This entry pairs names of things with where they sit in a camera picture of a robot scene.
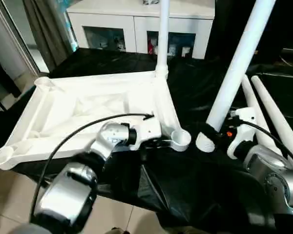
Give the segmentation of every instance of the table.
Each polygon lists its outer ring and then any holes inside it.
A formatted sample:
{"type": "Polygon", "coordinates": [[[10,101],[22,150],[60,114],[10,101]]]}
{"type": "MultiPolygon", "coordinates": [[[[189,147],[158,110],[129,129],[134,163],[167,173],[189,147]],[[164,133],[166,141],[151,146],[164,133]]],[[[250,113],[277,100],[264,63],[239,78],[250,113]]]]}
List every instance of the table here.
{"type": "MultiPolygon", "coordinates": [[[[79,49],[50,77],[150,71],[155,65],[155,57],[150,55],[79,49]]],[[[192,135],[191,145],[183,153],[163,148],[114,154],[99,181],[99,195],[156,211],[165,226],[191,225],[211,233],[252,233],[267,226],[273,217],[264,191],[253,177],[223,152],[205,154],[195,147],[198,123],[207,118],[227,64],[173,58],[168,65],[171,96],[182,127],[192,135]]],[[[293,128],[293,68],[252,65],[248,74],[261,77],[293,128]]],[[[34,89],[0,116],[0,147],[34,89]]],[[[241,90],[232,106],[246,106],[241,90]]],[[[53,160],[47,178],[56,176],[68,161],[53,160]]],[[[29,162],[13,170],[37,180],[42,167],[41,161],[29,162]]]]}

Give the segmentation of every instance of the white cylindrical tube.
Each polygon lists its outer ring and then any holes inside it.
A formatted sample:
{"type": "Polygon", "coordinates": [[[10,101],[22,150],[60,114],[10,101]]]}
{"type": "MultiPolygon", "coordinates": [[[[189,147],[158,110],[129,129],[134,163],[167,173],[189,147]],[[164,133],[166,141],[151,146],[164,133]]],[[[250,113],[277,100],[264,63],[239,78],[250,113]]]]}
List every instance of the white cylindrical tube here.
{"type": "MultiPolygon", "coordinates": [[[[255,96],[255,93],[252,89],[251,83],[247,77],[247,75],[244,75],[243,80],[242,80],[242,88],[243,88],[243,92],[244,92],[244,96],[246,99],[246,102],[248,104],[248,107],[252,107],[255,110],[255,114],[256,114],[256,122],[257,125],[262,127],[263,129],[269,131],[269,127],[267,125],[267,122],[265,120],[265,117],[263,115],[262,110],[260,109],[259,103],[257,101],[257,98],[255,96]]],[[[257,137],[257,141],[259,144],[271,149],[272,151],[276,152],[279,155],[282,155],[281,151],[279,150],[279,148],[276,147],[273,139],[271,139],[271,137],[269,137],[268,135],[266,135],[265,133],[263,133],[262,131],[259,131],[256,129],[256,137],[257,137]]]]}
{"type": "MultiPolygon", "coordinates": [[[[248,23],[206,121],[207,124],[217,131],[220,130],[232,105],[243,75],[264,32],[274,3],[275,0],[256,0],[255,2],[248,23]]],[[[196,146],[204,152],[212,152],[215,148],[213,142],[203,133],[198,135],[196,146]]]]}
{"type": "Polygon", "coordinates": [[[168,48],[168,26],[169,26],[169,0],[161,0],[160,31],[158,33],[158,54],[156,64],[156,77],[166,77],[167,48],[168,48]]]}
{"type": "Polygon", "coordinates": [[[293,153],[293,130],[288,124],[287,120],[284,118],[282,112],[275,104],[273,98],[270,96],[269,92],[263,85],[262,81],[258,76],[252,77],[252,82],[255,89],[262,100],[272,123],[277,130],[282,143],[293,153]]]}

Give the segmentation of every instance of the white cabinet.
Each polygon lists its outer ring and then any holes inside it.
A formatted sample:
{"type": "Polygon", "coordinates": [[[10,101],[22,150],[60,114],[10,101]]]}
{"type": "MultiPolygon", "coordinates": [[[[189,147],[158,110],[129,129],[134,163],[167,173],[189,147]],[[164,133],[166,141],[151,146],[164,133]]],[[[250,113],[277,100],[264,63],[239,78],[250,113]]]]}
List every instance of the white cabinet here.
{"type": "MultiPolygon", "coordinates": [[[[156,47],[160,5],[142,2],[82,0],[69,7],[79,46],[148,53],[156,47]]],[[[214,0],[170,0],[168,50],[180,55],[187,47],[193,58],[203,59],[214,10],[214,0]]]]}

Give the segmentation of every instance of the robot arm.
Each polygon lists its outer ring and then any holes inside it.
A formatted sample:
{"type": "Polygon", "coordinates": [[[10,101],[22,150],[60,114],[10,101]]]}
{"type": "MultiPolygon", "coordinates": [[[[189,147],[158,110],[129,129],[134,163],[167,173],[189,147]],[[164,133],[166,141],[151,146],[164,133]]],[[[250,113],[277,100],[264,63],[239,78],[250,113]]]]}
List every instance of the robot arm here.
{"type": "MultiPolygon", "coordinates": [[[[250,107],[239,109],[231,116],[256,123],[255,113],[250,107]]],[[[267,147],[254,143],[253,127],[241,124],[236,131],[236,137],[227,150],[228,156],[240,159],[244,167],[264,187],[274,214],[293,215],[291,163],[267,147]]]]}
{"type": "Polygon", "coordinates": [[[33,223],[18,227],[11,234],[79,233],[91,214],[98,176],[113,150],[119,146],[138,150],[142,142],[161,135],[160,122],[154,117],[132,128],[126,123],[106,123],[85,148],[95,165],[82,158],[83,153],[74,156],[75,160],[65,166],[40,197],[33,223]]]}

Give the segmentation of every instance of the glass cabinet door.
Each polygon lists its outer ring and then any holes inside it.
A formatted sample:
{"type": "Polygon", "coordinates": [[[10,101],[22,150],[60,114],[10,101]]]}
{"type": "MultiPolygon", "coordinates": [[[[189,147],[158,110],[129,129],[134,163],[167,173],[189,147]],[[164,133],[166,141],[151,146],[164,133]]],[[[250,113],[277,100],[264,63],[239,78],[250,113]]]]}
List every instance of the glass cabinet door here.
{"type": "Polygon", "coordinates": [[[68,15],[79,47],[136,52],[133,16],[68,15]]]}
{"type": "Polygon", "coordinates": [[[89,48],[126,51],[123,29],[88,26],[84,26],[83,28],[89,48]]]}
{"type": "MultiPolygon", "coordinates": [[[[169,18],[168,55],[204,59],[213,20],[169,18]]],[[[138,53],[156,54],[159,17],[134,17],[138,53]]]]}
{"type": "MultiPolygon", "coordinates": [[[[157,55],[158,32],[147,31],[147,53],[157,55]]],[[[194,33],[172,33],[168,34],[168,56],[178,56],[191,58],[195,42],[194,33]]]]}

